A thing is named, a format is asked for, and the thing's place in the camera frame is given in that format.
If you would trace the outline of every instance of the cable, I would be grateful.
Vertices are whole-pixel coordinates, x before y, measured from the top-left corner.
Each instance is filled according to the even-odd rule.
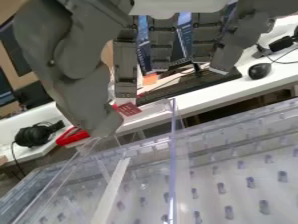
[[[160,89],[162,86],[165,86],[166,84],[169,84],[170,82],[173,82],[176,79],[180,79],[181,77],[182,77],[182,76],[176,77],[176,78],[172,79],[170,81],[165,82],[164,84],[161,84],[160,86],[157,86],[156,88],[153,88],[153,89],[150,89],[148,92],[145,92],[145,94],[149,93],[149,92],[152,92],[152,91],[154,91],[156,89]]]
[[[23,176],[25,177],[25,172],[24,172],[24,170],[21,169],[21,166],[20,166],[17,160],[16,160],[16,155],[15,155],[15,152],[13,152],[13,144],[15,144],[15,142],[12,142],[12,144],[11,144],[12,157],[13,157],[13,159],[15,159],[16,166],[17,166],[17,168],[19,168],[19,170],[20,170]]]
[[[278,62],[278,60],[279,60],[281,58],[283,58],[287,54],[290,54],[293,51],[295,51],[297,49],[298,49],[298,47],[294,48],[294,49],[291,49],[286,54],[283,54],[283,55],[282,55],[279,58],[277,58],[275,60],[273,60],[268,55],[266,55],[266,57],[268,57],[268,59],[271,61],[271,64],[274,64],[274,63],[277,63],[277,64],[283,64],[283,65],[295,64],[295,63],[298,63],[298,61]]]
[[[12,171],[12,175],[13,175],[13,177],[16,177],[17,180],[21,180],[21,178],[15,174],[13,171]]]

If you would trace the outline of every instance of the white desk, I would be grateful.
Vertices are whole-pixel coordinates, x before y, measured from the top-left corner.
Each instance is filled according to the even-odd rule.
[[[13,145],[16,159],[20,163],[44,157],[48,154],[48,152],[56,147],[56,137],[65,132],[71,123],[57,110],[55,102],[48,103],[23,114],[13,116],[12,118],[0,120],[0,155],[5,155],[8,158],[8,162],[1,167],[15,165],[11,143],[15,140],[15,135],[20,128],[32,126],[33,124],[44,121],[55,123],[59,120],[64,121],[67,128],[57,131],[55,138],[47,144],[32,149],[20,147],[16,144]]]
[[[17,162],[24,163],[44,157],[56,147],[56,137],[60,136],[67,131],[67,129],[68,128],[63,128],[59,130],[53,139],[40,147],[27,148],[13,144],[13,152]],[[0,148],[0,155],[5,155],[8,158],[8,162],[3,165],[3,167],[8,167],[16,164],[12,157],[11,145],[5,145]]]
[[[264,34],[260,43],[262,46],[268,46],[266,44],[274,41],[277,38],[293,34],[294,28],[298,24],[298,16],[286,17],[279,19],[275,24],[274,30],[270,34]],[[290,49],[279,52],[271,58],[279,57],[285,52]],[[252,47],[245,50],[245,53],[237,63],[237,68],[242,73],[244,77],[241,79],[233,80],[230,82],[225,82],[220,85],[212,86],[209,88],[193,91],[184,95],[176,96],[177,105],[180,109],[180,113],[182,116],[192,115],[194,113],[208,111],[214,109],[216,107],[222,106],[224,104],[233,103],[240,101],[241,99],[254,97],[256,95],[261,95],[264,92],[270,91],[281,86],[290,85],[298,82],[298,63],[291,65],[281,65],[273,64],[273,71],[270,75],[261,80],[250,80],[248,76],[249,67],[254,64],[269,62],[269,59],[253,59],[252,54],[256,52],[256,47]],[[281,61],[297,61],[298,60],[298,50],[289,54]],[[174,79],[181,74],[168,77],[158,81],[157,85],[161,85],[164,82],[168,82],[170,79]],[[144,90],[148,91],[152,88],[156,88],[157,85],[152,85],[146,87]],[[136,128],[149,126],[160,121],[168,119],[165,115],[150,116],[148,119],[142,119],[140,122],[124,123],[124,125],[119,128],[117,133],[130,131]],[[72,144],[71,146],[83,144],[84,141]],[[33,158],[44,156],[49,150],[53,148],[53,143],[45,144],[40,147],[39,150],[28,149],[17,154],[16,157],[20,161],[28,161]]]

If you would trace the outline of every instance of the black headphones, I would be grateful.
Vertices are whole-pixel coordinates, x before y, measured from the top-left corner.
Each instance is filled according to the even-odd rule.
[[[29,148],[44,145],[49,141],[51,135],[64,127],[65,125],[60,120],[56,124],[47,122],[35,124],[32,127],[21,128],[15,136],[15,142],[17,145]]]

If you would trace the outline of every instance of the wall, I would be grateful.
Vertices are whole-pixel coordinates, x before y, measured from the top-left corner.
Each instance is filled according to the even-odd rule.
[[[0,0],[0,24],[16,13],[19,7],[27,0]],[[11,83],[12,89],[16,90],[32,82],[37,81],[37,77],[33,72],[19,77],[13,64],[11,62],[7,50],[0,41],[0,67],[7,75],[7,79]],[[0,108],[0,116],[5,116],[19,109],[19,102],[13,102]]]

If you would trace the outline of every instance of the desk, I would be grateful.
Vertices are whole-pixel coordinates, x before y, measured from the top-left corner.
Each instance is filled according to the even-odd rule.
[[[56,132],[53,139],[47,144],[41,145],[40,147],[28,148],[28,147],[21,147],[17,144],[13,144],[13,152],[15,152],[17,162],[24,163],[33,159],[44,157],[49,153],[49,151],[56,147],[56,137],[60,136],[67,131],[67,129],[68,128],[63,128],[61,130],[59,130]],[[5,168],[16,164],[15,159],[12,157],[11,144],[4,145],[0,148],[0,155],[5,155],[8,159],[8,162],[1,167]]]
[[[258,41],[261,45],[266,47],[268,43],[270,43],[279,37],[287,34],[291,35],[297,24],[298,24],[298,16],[290,16],[290,17],[279,19],[277,21],[273,31],[269,34],[264,34],[261,36]],[[287,52],[289,50],[290,49],[281,51],[278,54],[271,56],[271,58],[275,59],[282,54],[285,54],[285,52]],[[225,82],[220,85],[212,86],[209,88],[197,90],[194,92],[190,92],[174,97],[177,101],[178,109],[180,109],[180,114],[182,115],[182,117],[202,113],[212,109],[220,108],[225,105],[233,104],[237,101],[242,101],[244,99],[260,96],[270,91],[274,91],[277,88],[282,88],[298,82],[298,63],[290,64],[290,65],[274,64],[273,71],[266,78],[261,80],[250,80],[248,76],[249,67],[257,63],[269,62],[268,58],[262,58],[258,60],[253,59],[252,55],[254,52],[256,52],[256,47],[246,49],[236,65],[240,72],[244,75],[241,79],[233,80],[230,82]],[[297,60],[298,60],[298,50],[294,51],[291,54],[289,54],[281,61],[297,61]],[[162,83],[168,82],[170,79],[174,79],[177,76],[181,76],[181,74],[176,74],[160,80],[157,85],[161,85]],[[146,87],[145,89],[140,90],[140,92],[148,91],[152,88],[156,88],[157,85],[152,85],[150,87]],[[136,130],[137,128],[153,126],[158,122],[166,119],[169,119],[169,117],[164,115],[156,115],[156,116],[150,116],[148,119],[142,119],[140,122],[130,122],[130,123],[126,122],[119,128],[117,133],[125,133],[132,130]],[[83,142],[84,141],[77,142],[76,144],[69,145],[69,147],[83,144]],[[35,158],[36,156],[45,155],[49,152],[52,146],[53,146],[53,143],[45,144],[39,149],[40,153],[35,153],[35,155],[32,155],[29,151],[27,153],[24,152],[24,154],[21,155],[21,158],[27,160],[25,157]]]

